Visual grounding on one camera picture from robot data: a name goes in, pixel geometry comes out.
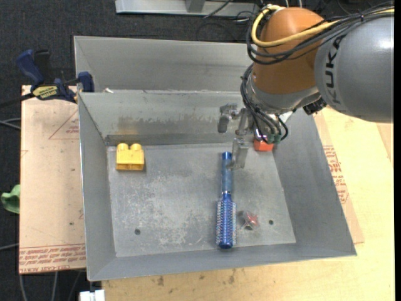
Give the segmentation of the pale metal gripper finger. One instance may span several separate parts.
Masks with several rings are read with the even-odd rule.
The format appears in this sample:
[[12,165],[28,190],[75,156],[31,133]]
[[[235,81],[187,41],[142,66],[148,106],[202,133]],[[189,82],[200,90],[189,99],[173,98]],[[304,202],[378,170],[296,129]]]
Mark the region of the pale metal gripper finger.
[[218,133],[223,134],[227,132],[228,124],[231,120],[237,119],[239,111],[236,103],[227,103],[219,108],[220,117],[217,125]]
[[244,139],[235,138],[232,143],[232,158],[227,165],[228,169],[244,169],[246,165],[249,143]]

